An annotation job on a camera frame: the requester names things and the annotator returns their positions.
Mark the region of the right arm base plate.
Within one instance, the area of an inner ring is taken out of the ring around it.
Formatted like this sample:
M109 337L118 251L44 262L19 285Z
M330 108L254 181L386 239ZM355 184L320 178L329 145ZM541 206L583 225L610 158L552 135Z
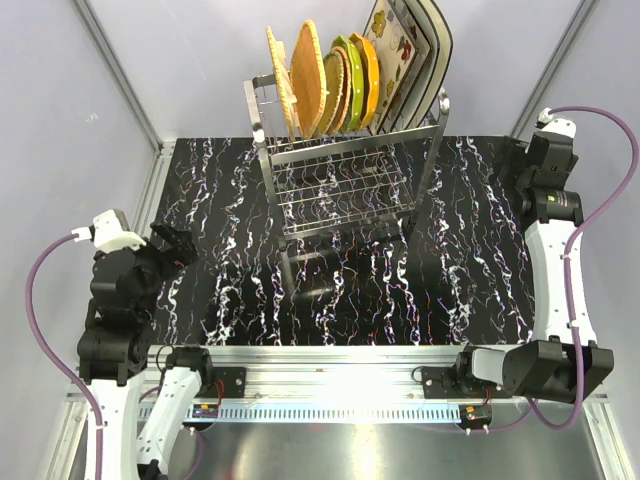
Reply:
M463 398L453 367L422 366L420 385L427 400Z

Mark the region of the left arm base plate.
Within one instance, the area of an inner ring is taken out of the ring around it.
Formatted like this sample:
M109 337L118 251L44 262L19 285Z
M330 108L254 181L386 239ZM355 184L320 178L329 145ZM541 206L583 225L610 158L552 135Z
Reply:
M214 384L207 392L208 398L215 398L218 392L224 399L245 397L247 368L242 366L214 366Z

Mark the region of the orange rounded-square wicker plate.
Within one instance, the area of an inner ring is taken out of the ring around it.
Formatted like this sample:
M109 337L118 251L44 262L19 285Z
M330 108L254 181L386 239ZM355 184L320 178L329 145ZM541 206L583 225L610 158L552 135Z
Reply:
M311 19L300 28L291 59L290 79L297 99L300 135L310 139L323 116L327 97L319 36Z

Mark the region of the pale wicker-pattern plate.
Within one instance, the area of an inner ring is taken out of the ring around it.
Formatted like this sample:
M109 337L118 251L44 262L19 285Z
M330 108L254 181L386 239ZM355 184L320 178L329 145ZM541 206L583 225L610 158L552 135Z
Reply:
M287 69L284 43L275 38L270 26L266 27L266 35L271 55L276 89L282 106L285 125L289 138L293 139L296 134L296 129L299 127L299 120L296 112L297 98L289 76L289 70Z

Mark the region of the round green-rim bamboo plate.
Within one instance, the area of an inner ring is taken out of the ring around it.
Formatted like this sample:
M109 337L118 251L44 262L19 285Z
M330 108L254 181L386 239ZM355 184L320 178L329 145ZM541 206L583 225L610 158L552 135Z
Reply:
M342 98L344 61L342 55L337 50L332 49L324 57L324 70L327 93L324 111L316 130L318 135L324 135L330 130Z

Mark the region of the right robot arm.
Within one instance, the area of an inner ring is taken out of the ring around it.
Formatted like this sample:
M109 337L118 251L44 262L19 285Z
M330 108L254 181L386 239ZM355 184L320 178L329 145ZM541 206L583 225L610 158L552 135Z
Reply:
M453 367L453 385L465 397L500 388L508 396L573 404L588 397L614 367L614 355L599 347L587 312L582 202L565 188L578 160L573 136L541 130L528 143L511 139L503 160L499 177L519 196L516 206L531 259L533 334L508 351L465 348Z

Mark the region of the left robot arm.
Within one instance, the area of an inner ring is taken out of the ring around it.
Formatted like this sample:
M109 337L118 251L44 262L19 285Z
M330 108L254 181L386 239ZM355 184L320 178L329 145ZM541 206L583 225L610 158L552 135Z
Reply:
M209 394L216 375L209 352L175 347L165 362L159 396L144 427L137 426L158 291L197 259L190 232L156 222L167 244L117 226L95 228L98 241L79 376L92 395L85 474L89 479L165 479L185 415Z

